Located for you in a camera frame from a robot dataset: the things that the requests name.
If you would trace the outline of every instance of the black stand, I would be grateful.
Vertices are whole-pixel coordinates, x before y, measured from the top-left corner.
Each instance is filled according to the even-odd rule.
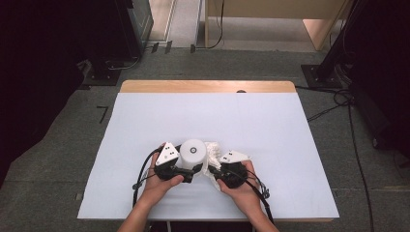
[[[118,67],[124,65],[124,63],[116,63]],[[90,59],[89,63],[86,63],[84,68],[84,81],[82,82],[80,89],[90,89],[90,86],[115,86],[117,85],[118,78],[120,77],[121,70],[110,70],[99,58]]]
[[[355,0],[353,8],[355,8],[358,0]],[[349,21],[355,20],[355,16],[351,16],[350,12]],[[334,72],[335,64],[339,62],[339,59],[343,57],[340,54],[344,53],[344,33],[348,26],[344,26],[340,32],[340,36],[337,37],[335,43],[329,50],[322,64],[320,65],[302,65],[302,71],[304,72],[305,79],[307,80],[307,86],[309,88],[342,88],[341,83]]]
[[[334,72],[331,72],[329,77],[323,78],[317,73],[319,65],[301,65],[301,67],[309,88],[341,89],[341,83]]]

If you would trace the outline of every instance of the gray carpet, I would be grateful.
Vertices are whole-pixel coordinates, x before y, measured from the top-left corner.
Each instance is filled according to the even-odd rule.
[[[146,52],[122,72],[117,87],[78,90],[48,134],[16,160],[0,190],[0,231],[116,231],[121,221],[76,219],[116,94],[126,79],[290,80],[306,86],[301,64],[319,64],[325,53],[172,48]],[[334,106],[333,95],[298,90],[307,116]],[[104,109],[108,111],[103,118]],[[410,231],[410,171],[396,151],[378,151],[358,109],[354,129],[369,188],[374,231]],[[332,222],[278,222],[280,231],[370,231],[364,183],[353,149],[346,107],[309,123],[340,218]]]

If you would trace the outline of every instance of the forearm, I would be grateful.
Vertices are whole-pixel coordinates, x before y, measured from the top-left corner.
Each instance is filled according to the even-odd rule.
[[[257,232],[278,232],[262,210],[248,212],[246,215]]]
[[[142,232],[145,228],[148,214],[151,211],[151,207],[145,205],[141,201],[137,201],[132,211],[123,222],[118,232]]]

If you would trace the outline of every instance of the tape mark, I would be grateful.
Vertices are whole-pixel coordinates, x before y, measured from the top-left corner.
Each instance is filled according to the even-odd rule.
[[[108,111],[109,106],[97,105],[97,108],[103,108],[104,109],[103,114],[102,114],[102,118],[100,119],[100,124],[101,124],[103,122],[103,119],[105,118],[105,114],[106,114],[106,111]]]

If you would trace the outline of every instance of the white table surface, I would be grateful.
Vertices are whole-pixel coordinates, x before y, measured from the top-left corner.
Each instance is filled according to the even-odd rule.
[[[337,207],[297,93],[118,94],[78,218],[123,219],[146,157],[165,141],[218,142],[251,156],[270,190],[274,219],[338,218]],[[158,220],[244,220],[205,176],[171,189]]]

